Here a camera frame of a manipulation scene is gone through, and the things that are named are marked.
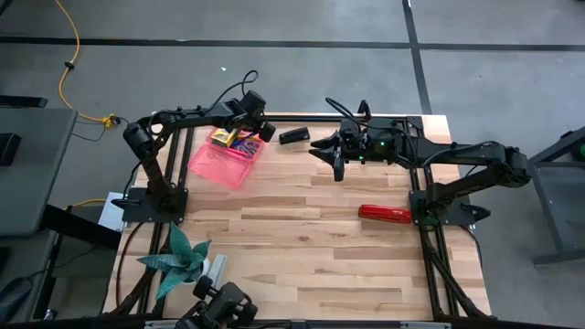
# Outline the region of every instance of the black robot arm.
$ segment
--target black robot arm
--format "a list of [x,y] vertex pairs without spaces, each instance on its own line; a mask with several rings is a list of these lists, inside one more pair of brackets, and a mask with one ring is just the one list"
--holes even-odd
[[485,169],[448,184],[427,186],[426,205],[436,216],[444,215],[452,201],[460,196],[491,186],[520,187],[530,181],[527,157],[515,147],[487,141],[477,144],[434,143],[415,137],[385,118],[359,122],[342,120],[339,131],[311,143],[309,153],[330,164],[335,181],[344,178],[344,164],[367,161],[422,168],[431,164],[479,165]]
[[[265,105],[266,101],[258,93],[249,90],[240,101],[232,99],[218,102],[208,109],[197,107],[193,110],[162,110],[128,124],[123,138],[146,172],[149,197],[157,208],[173,212],[177,207],[176,188],[164,177],[156,160],[158,150],[165,146],[174,131],[212,125],[229,132],[234,129],[255,132],[263,141],[268,142],[275,128],[264,119]],[[159,133],[152,131],[155,124],[162,126]]]

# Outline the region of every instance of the desk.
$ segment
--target desk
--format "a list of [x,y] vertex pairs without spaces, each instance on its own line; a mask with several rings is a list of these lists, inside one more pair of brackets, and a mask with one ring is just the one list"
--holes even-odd
[[[422,118],[427,138],[437,143],[451,141],[445,116]],[[306,125],[313,141],[339,126],[330,122],[275,125],[275,136]],[[196,129],[192,154],[210,129]],[[181,137],[178,150],[185,142],[184,133]],[[407,207],[408,171],[397,165],[352,163],[346,164],[345,180],[336,183],[331,167],[308,154],[309,148],[308,142],[279,145],[278,138],[273,138],[240,190],[188,172],[189,201],[181,228],[191,243],[213,239],[210,259],[216,253],[228,255],[224,281],[234,281],[252,298],[260,309],[257,319],[432,319],[419,231],[356,215],[357,207],[366,203]],[[159,155],[162,166],[167,153],[163,149]],[[180,159],[175,163],[173,181]],[[454,165],[434,164],[432,172],[439,182],[459,177]],[[146,186],[144,172],[138,174],[136,185]],[[122,268],[122,297],[144,272],[136,259],[147,254],[153,227],[144,224],[130,242]],[[114,269],[132,228],[122,234]],[[445,238],[454,277],[477,306],[489,313],[473,240],[458,227],[446,227]],[[115,274],[104,312],[115,307]],[[149,311],[158,282],[157,274]],[[447,309],[444,285],[441,280],[438,284],[441,305]],[[181,285],[170,292],[164,316],[183,315],[197,300],[192,289]]]

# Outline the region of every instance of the wire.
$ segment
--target wire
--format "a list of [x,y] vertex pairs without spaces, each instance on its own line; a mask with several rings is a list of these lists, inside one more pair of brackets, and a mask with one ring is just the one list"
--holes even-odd
[[399,156],[400,159],[402,159],[403,161],[410,163],[410,165],[413,165],[415,167],[417,167],[417,162],[416,162],[416,158],[417,158],[417,152],[414,149],[414,144],[412,142],[412,136],[410,136],[409,133],[405,132],[403,129],[399,128],[399,127],[374,127],[371,126],[365,122],[361,122],[359,120],[356,120],[356,118],[354,117],[354,114],[347,109],[347,107],[345,107],[343,104],[341,104],[340,102],[329,98],[329,97],[325,97],[325,101],[327,102],[327,104],[331,105],[331,107],[333,107],[336,111],[338,111],[339,113],[341,113],[343,116],[345,116],[347,119],[349,119],[350,121],[359,124],[363,127],[366,128],[370,128],[370,129],[381,129],[381,130],[391,130],[391,131],[395,131],[395,132],[399,132],[401,133],[405,138],[406,141],[409,145],[410,151],[412,152],[413,156],[414,156],[414,161],[411,161],[407,158],[404,158],[402,156]]
[[[63,84],[65,83],[65,79],[67,78],[69,73],[73,69],[75,69],[75,61],[77,60],[78,56],[80,55],[80,33],[78,32],[77,27],[75,26],[75,23],[73,22],[73,19],[71,19],[71,16],[69,15],[69,13],[65,9],[65,7],[61,4],[61,2],[59,0],[55,0],[55,3],[58,5],[59,9],[61,9],[61,12],[63,12],[65,17],[69,21],[69,24],[71,25],[71,28],[73,29],[73,33],[75,34],[75,53],[73,54],[73,57],[69,61],[65,62],[65,70],[63,70],[63,74],[61,75],[61,79],[58,82],[58,95],[59,95],[59,97],[65,103],[65,105],[67,105],[68,108],[73,109],[71,104],[69,104],[69,101],[67,101],[67,98],[65,98],[65,94],[63,93]],[[112,119],[116,118],[116,116],[114,114],[111,114],[109,116],[105,116],[103,118],[92,117],[90,115],[83,114],[81,112],[79,113],[79,115],[83,119],[86,119],[86,120],[89,120],[92,122],[103,123],[104,130],[106,128],[112,127],[115,124],[115,122]],[[91,142],[97,142],[100,140],[100,139],[98,139],[97,141],[93,141],[93,140],[88,139],[88,138],[82,138],[80,136],[78,136],[78,137],[81,139],[91,141]]]
[[475,170],[475,168],[477,168],[477,165],[474,165],[473,168],[469,169],[469,171],[467,172],[467,174],[465,174],[464,177],[467,177],[470,173],[472,173],[473,170]]
[[[82,252],[81,254],[79,254],[79,255],[77,255],[77,256],[74,256],[74,257],[70,258],[69,260],[67,260],[67,261],[65,261],[65,262],[63,262],[63,263],[61,263],[61,264],[59,264],[59,265],[57,265],[57,266],[54,266],[54,267],[53,267],[53,270],[55,270],[55,269],[58,269],[58,268],[62,268],[63,266],[65,266],[65,265],[67,265],[67,264],[71,263],[72,261],[74,261],[74,260],[76,260],[76,259],[78,259],[78,258],[80,258],[80,257],[83,257],[83,256],[85,256],[85,255],[89,254],[90,252],[92,252],[92,251],[96,250],[97,248],[98,248],[98,246],[93,246],[93,247],[91,247],[91,249],[89,249],[89,250],[87,250],[87,251],[85,251],[85,252]],[[46,271],[48,271],[48,270],[50,270],[50,268],[48,268],[48,269],[44,269],[44,270],[41,270],[41,271],[36,271],[36,272],[33,272],[32,274],[30,274],[30,275],[28,276],[28,278],[32,278],[32,277],[34,277],[35,275],[38,275],[38,274],[40,274],[40,273],[44,273],[44,272],[46,272]]]
[[128,250],[128,246],[130,245],[130,241],[134,238],[136,232],[138,232],[138,228],[140,228],[144,222],[139,223],[136,227],[130,232],[126,243],[124,243],[124,248],[122,249],[122,253],[120,254],[120,261],[118,261],[118,270],[116,271],[116,307],[120,306],[120,275],[122,273],[122,263],[124,261],[124,256],[126,256],[126,251]]
[[[252,80],[246,80],[246,78],[250,75],[250,74],[256,74],[256,76],[254,77],[254,79]],[[213,104],[211,104],[211,106],[209,106],[209,108],[205,111],[203,111],[203,113],[207,113],[209,111],[211,111],[216,105],[218,105],[219,101],[221,101],[221,99],[232,89],[241,86],[241,92],[244,93],[244,85],[248,84],[248,83],[253,83],[254,81],[256,81],[256,79],[260,76],[260,74],[258,73],[258,71],[256,69],[251,69],[248,71],[248,73],[246,73],[246,75],[244,76],[244,79],[242,79],[242,81],[237,82],[232,84],[231,86],[227,87],[225,90],[223,90],[223,92],[219,95],[219,97],[216,99],[216,101],[213,102]]]
[[83,206],[85,206],[87,204],[98,203],[98,202],[105,203],[106,202],[106,199],[89,199],[89,200],[84,200],[84,201],[78,202],[76,204],[73,204],[70,207],[83,207]]
[[498,145],[498,142],[494,142],[494,141],[485,141],[485,142],[481,142],[481,143],[477,143],[477,144],[473,144],[473,145],[467,145],[464,147],[460,147],[460,148],[451,148],[451,149],[447,149],[447,150],[441,150],[431,156],[429,156],[427,158],[427,160],[425,160],[425,162],[422,163],[421,166],[427,166],[432,164],[432,160],[434,160],[436,157],[443,155],[443,154],[447,154],[447,153],[459,153],[461,151],[469,151],[469,150],[473,150],[475,148],[484,146],[484,145]]
[[255,69],[251,69],[251,70],[249,70],[249,71],[248,71],[248,73],[246,73],[246,75],[244,76],[244,79],[242,79],[242,80],[241,80],[241,82],[242,82],[242,83],[240,84],[240,86],[241,86],[241,96],[242,96],[242,97],[246,96],[246,91],[244,90],[244,85],[245,85],[247,82],[244,82],[244,81],[246,81],[246,78],[247,78],[247,77],[248,77],[250,74],[252,74],[252,73],[256,73],[256,78],[254,78],[254,80],[252,80],[250,83],[252,83],[252,82],[256,81],[256,79],[258,78],[258,71],[257,71],[257,70],[255,70]]
[[479,246],[479,241],[474,233],[467,228],[465,225],[460,225],[460,228],[463,228],[469,235],[472,237],[473,241],[475,241],[475,248],[477,249],[477,257],[479,258],[479,266],[483,269],[484,268],[484,258],[482,257],[482,249]]
[[105,134],[105,132],[106,132],[106,124],[103,124],[103,129],[101,130],[100,136],[98,138],[96,138],[96,139],[84,137],[84,136],[78,135],[76,133],[71,133],[71,135],[73,135],[73,136],[75,136],[77,138],[80,138],[80,139],[82,139],[84,141],[97,143],[97,142],[99,142],[101,140],[101,138],[103,137],[103,135]]
[[81,121],[75,121],[75,123],[88,124],[88,125],[103,125],[103,123],[98,123],[98,122],[81,122]]

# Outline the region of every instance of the gray floor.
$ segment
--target gray floor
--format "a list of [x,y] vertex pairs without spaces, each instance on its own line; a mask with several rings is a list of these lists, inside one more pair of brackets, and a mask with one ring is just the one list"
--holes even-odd
[[[69,0],[64,5],[84,37],[409,40],[400,0],[180,0],[173,5]],[[411,0],[411,5],[419,42],[585,44],[584,2]],[[0,17],[0,35],[72,36],[53,2],[35,0],[15,1]],[[0,93],[42,96],[49,108],[61,107],[57,82],[73,50],[0,44]],[[455,140],[494,139],[532,155],[585,123],[585,52],[422,51],[421,57],[432,112],[448,116]],[[406,49],[87,46],[66,93],[80,111],[133,120],[176,105],[208,104],[249,69],[261,72],[252,88],[267,99],[270,111],[331,111],[323,101],[330,96],[351,107],[368,99],[376,112],[421,113]],[[82,125],[76,132],[100,133]],[[99,143],[71,141],[53,204],[122,190],[135,160],[121,133],[107,132]],[[585,262],[532,265],[533,257],[553,251],[533,186],[496,187],[472,200],[493,210],[478,225],[477,236],[494,315],[585,326]],[[79,305],[82,310],[67,314],[93,312],[86,303]]]

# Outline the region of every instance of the pink container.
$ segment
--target pink container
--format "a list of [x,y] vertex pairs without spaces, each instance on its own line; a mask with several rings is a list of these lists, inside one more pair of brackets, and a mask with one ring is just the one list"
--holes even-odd
[[191,158],[188,167],[198,175],[237,189],[250,173],[252,165],[260,157],[264,149],[264,142],[243,142],[242,144],[258,144],[254,155],[246,154],[212,144],[210,140],[214,131],[207,136],[207,143],[201,146],[195,156]]

